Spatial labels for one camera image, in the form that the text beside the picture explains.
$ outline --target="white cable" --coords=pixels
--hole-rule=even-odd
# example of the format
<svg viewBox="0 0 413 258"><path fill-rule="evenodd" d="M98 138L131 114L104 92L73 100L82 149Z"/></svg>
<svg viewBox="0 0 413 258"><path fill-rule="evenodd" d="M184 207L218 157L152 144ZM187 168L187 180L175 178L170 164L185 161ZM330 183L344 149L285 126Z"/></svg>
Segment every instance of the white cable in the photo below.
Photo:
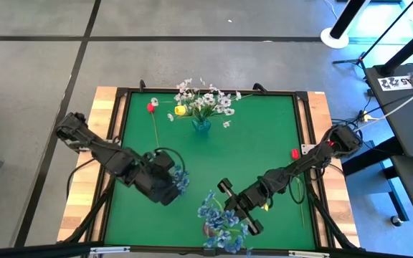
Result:
<svg viewBox="0 0 413 258"><path fill-rule="evenodd" d="M360 128L355 129L355 130L354 130L354 132L356 133L356 132L358 132L359 130L361 130L361 129L365 128L366 126L373 125L374 123L377 123L377 122L379 122L380 120L385 119L387 116L389 116L389 115L391 115L391 114L395 113L396 111L398 111L400 108L404 107L407 103L411 102L412 100L413 100L413 96L412 96L411 98L409 98L408 100L406 100L406 102L404 102L404 103L402 103L401 105L399 105L399 107L397 107L397 108L393 109L391 112L389 112L389 113L387 113L386 115L384 115L383 117L381 117L381 118L379 118L379 119L375 120L375 121L374 121L374 122L372 122L372 123L369 123L369 124L363 125L363 126L361 126Z"/></svg>
<svg viewBox="0 0 413 258"><path fill-rule="evenodd" d="M331 5L331 11L333 12L334 17L335 17L336 19L338 19L337 14L336 14L336 10L334 10L334 5L332 5L332 3L331 3L330 1L328 1L328 0L324 0L324 2L327 3L327 4L329 4L329 5Z"/></svg>

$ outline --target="red object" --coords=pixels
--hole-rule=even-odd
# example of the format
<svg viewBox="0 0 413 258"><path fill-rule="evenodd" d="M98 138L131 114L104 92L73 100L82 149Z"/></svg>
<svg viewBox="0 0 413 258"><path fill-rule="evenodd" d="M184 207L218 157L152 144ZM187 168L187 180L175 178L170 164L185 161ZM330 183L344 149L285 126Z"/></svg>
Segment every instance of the red object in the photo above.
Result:
<svg viewBox="0 0 413 258"><path fill-rule="evenodd" d="M299 150L298 149L293 149L291 151L291 157L293 157L293 160L298 160L300 158Z"/></svg>
<svg viewBox="0 0 413 258"><path fill-rule="evenodd" d="M152 104L148 104L148 111L150 112L150 113L154 113L154 111L156 110L156 107L154 107Z"/></svg>

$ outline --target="wooden table frame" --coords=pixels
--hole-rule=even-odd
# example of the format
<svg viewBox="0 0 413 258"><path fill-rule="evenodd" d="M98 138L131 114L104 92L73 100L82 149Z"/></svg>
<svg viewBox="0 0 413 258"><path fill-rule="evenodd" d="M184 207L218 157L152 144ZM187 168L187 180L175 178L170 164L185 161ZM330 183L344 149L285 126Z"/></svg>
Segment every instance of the wooden table frame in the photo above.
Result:
<svg viewBox="0 0 413 258"><path fill-rule="evenodd" d="M126 117L126 111L128 110L127 100L129 98L126 97L128 94L127 89L117 87L97 88L87 124L89 129L101 138L112 139L123 134L123 128L120 125L122 119ZM243 90L241 92L249 93L256 91ZM298 111L301 118L300 126L303 134L303 143L313 144L315 141L318 143L327 129L332 126L326 96L324 92L296 92L296 95L298 96ZM89 159L91 159L90 152L80 153L77 165ZM341 167L341 162L337 159L333 159L332 164L339 168ZM58 240L66 239L79 226L90 210L92 203L99 197L98 193L101 193L108 183L108 175L100 173L100 169L102 168L98 162L92 162L75 174L57 237ZM317 171L312 170L311 173L313 178L316 177ZM325 175L319 183L322 183L324 187L319 187L317 182L312 182L320 199L324 201L325 205L327 204L329 214L347 238L359 247L359 238L343 174L329 166L326 168ZM100 229L107 223L106 219L103 220L104 207L97 215L92 230L88 230L82 236L81 241L84 239L96 241L103 238L103 235L100 235L103 234ZM314 236L315 241L318 241L317 245L320 247L340 247L332 234L326 233L327 229L324 226L321 215L318 211L315 212L318 224L316 231L319 232L318 240L318 237Z"/></svg>

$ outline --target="sticker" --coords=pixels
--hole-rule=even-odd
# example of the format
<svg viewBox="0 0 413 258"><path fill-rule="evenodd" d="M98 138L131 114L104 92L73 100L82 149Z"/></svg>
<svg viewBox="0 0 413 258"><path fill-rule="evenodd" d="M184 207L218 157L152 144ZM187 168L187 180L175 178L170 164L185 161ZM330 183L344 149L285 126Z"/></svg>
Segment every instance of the sticker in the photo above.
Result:
<svg viewBox="0 0 413 258"><path fill-rule="evenodd" d="M410 83L411 75L395 76L377 79L383 91L390 90L410 90L413 89Z"/></svg>

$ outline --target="white stand base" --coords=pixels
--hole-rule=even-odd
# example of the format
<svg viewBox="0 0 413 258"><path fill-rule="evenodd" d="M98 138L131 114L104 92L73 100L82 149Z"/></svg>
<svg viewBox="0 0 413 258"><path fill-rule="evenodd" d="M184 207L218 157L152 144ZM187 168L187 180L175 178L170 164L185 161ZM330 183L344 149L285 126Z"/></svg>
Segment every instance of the white stand base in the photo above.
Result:
<svg viewBox="0 0 413 258"><path fill-rule="evenodd" d="M346 33L340 39L334 39L330 36L332 28L326 28L321 32L321 41L328 47L341 49L348 46L348 36Z"/></svg>

